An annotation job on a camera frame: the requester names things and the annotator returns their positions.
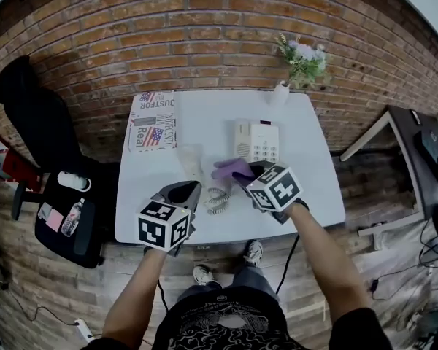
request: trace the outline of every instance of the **brick wall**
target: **brick wall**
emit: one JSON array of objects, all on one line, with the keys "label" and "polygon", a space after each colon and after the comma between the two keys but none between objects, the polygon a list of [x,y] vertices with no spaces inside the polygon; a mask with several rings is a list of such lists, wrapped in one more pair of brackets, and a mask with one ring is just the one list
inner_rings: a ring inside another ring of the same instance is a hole
[{"label": "brick wall", "polygon": [[[438,115],[438,37],[402,0],[5,0],[0,71],[31,55],[83,151],[118,159],[133,94],[271,89],[286,75],[280,31],[331,53],[330,80],[300,90],[330,149],[344,149],[386,104]],[[1,105],[0,134],[26,154]]]}]

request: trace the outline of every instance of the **black t-shirt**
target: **black t-shirt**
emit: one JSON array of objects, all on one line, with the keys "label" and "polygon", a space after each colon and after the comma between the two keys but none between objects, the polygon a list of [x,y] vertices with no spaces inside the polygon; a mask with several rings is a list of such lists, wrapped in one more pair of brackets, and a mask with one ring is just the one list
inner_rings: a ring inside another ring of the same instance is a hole
[{"label": "black t-shirt", "polygon": [[[391,350],[373,310],[360,308],[333,326],[330,350]],[[126,350],[108,338],[92,341],[86,350]],[[277,301],[257,289],[234,287],[192,295],[177,303],[155,335],[154,350],[302,349],[287,330]]]}]

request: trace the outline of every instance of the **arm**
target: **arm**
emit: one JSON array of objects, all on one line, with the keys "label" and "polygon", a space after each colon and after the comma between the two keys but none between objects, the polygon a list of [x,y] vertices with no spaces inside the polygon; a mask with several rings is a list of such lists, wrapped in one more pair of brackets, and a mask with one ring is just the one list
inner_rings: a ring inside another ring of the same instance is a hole
[{"label": "arm", "polygon": [[329,304],[331,320],[370,307],[364,282],[352,260],[301,204],[293,203],[285,213],[302,239],[316,281]]},{"label": "arm", "polygon": [[149,250],[105,319],[102,337],[138,349],[145,335],[166,253]]}]

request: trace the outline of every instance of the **white vase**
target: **white vase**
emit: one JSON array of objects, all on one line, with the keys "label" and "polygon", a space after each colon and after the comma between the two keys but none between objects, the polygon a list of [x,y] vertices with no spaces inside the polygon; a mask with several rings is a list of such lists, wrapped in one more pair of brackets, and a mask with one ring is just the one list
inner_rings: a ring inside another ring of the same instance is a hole
[{"label": "white vase", "polygon": [[272,91],[269,99],[270,106],[282,106],[287,101],[289,97],[289,86],[284,86],[284,83],[284,81],[279,82],[274,91]]}]

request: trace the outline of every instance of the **jeans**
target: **jeans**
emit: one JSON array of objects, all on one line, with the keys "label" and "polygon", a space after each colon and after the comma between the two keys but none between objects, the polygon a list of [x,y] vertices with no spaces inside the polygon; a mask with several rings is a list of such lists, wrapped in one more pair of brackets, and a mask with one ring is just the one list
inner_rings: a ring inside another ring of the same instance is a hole
[{"label": "jeans", "polygon": [[[261,290],[262,292],[268,293],[275,300],[279,300],[277,294],[274,293],[271,285],[269,285],[269,282],[263,276],[263,272],[261,271],[261,269],[253,265],[245,264],[245,266],[234,275],[234,280],[232,281],[232,284],[224,289],[233,287],[255,288],[257,290]],[[210,292],[217,289],[222,289],[222,286],[215,281],[210,282],[207,285],[193,285],[178,297],[177,302],[179,302],[183,298],[190,297],[191,295],[196,295],[203,292]]]}]

